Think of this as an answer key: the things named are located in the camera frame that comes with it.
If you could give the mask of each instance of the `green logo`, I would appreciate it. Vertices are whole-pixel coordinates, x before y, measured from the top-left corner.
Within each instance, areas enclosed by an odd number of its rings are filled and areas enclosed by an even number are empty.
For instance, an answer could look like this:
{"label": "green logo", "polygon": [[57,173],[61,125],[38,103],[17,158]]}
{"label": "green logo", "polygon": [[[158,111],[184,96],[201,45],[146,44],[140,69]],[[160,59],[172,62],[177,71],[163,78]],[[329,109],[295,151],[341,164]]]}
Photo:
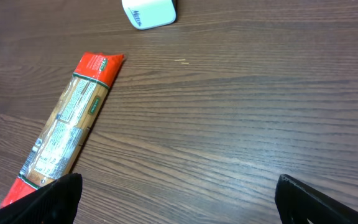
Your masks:
{"label": "green logo", "polygon": [[90,114],[90,115],[94,114],[94,112],[96,111],[96,108],[98,107],[99,101],[100,101],[100,97],[96,96],[92,102],[92,106],[89,109],[88,114]]}
{"label": "green logo", "polygon": [[103,59],[102,64],[100,65],[100,68],[99,68],[100,71],[103,71],[106,68],[107,62],[108,62],[108,60],[106,58]]}

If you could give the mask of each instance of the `wooden table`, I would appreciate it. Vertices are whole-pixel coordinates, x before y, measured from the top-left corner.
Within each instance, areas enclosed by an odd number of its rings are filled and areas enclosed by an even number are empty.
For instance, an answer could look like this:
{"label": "wooden table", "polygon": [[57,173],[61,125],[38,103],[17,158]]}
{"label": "wooden table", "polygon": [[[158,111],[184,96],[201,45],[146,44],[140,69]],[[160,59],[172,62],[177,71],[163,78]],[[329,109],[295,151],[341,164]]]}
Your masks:
{"label": "wooden table", "polygon": [[358,210],[358,1],[179,0],[140,31],[118,0],[0,0],[0,202],[85,51],[127,60],[76,223],[280,223],[282,173]]}

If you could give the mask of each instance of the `green stripe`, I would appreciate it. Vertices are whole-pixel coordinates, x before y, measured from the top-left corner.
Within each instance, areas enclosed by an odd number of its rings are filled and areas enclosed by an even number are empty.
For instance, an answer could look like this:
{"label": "green stripe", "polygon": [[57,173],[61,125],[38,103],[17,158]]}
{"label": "green stripe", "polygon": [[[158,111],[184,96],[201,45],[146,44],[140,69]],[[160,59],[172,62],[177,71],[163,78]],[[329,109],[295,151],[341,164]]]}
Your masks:
{"label": "green stripe", "polygon": [[83,79],[89,80],[91,82],[96,82],[97,84],[100,84],[101,86],[105,87],[107,90],[110,89],[108,85],[106,85],[105,83],[103,83],[103,82],[101,82],[101,81],[99,81],[97,79],[87,77],[87,76],[84,76],[84,75],[81,75],[81,74],[78,74],[78,73],[73,73],[73,76],[78,77],[78,78],[83,78]]}
{"label": "green stripe", "polygon": [[33,187],[33,188],[35,188],[35,189],[37,189],[37,190],[40,188],[37,184],[31,182],[29,179],[27,179],[27,178],[26,178],[24,175],[22,175],[22,174],[19,174],[19,175],[18,175],[18,178],[22,179],[26,184],[30,185],[31,187]]}

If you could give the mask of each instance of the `pasta package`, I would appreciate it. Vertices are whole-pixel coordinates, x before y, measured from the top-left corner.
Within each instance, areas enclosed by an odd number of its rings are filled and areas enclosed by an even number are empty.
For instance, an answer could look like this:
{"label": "pasta package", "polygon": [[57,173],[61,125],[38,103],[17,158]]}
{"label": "pasta package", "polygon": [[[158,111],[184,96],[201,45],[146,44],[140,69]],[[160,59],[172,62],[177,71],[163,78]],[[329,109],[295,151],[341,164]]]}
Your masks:
{"label": "pasta package", "polygon": [[123,59],[83,55],[1,207],[69,173]]}

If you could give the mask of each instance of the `white nutrition label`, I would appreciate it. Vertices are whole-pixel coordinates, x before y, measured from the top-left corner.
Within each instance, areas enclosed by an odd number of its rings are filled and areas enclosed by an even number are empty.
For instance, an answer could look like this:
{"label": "white nutrition label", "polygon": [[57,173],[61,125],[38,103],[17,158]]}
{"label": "white nutrition label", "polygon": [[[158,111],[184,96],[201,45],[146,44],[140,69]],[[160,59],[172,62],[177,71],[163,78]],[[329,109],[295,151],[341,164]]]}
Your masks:
{"label": "white nutrition label", "polygon": [[95,82],[81,79],[78,82],[70,101],[60,115],[60,119],[72,125],[76,125],[82,117],[96,85]]}
{"label": "white nutrition label", "polygon": [[53,179],[61,177],[81,135],[82,129],[57,121],[35,165],[35,171]]}

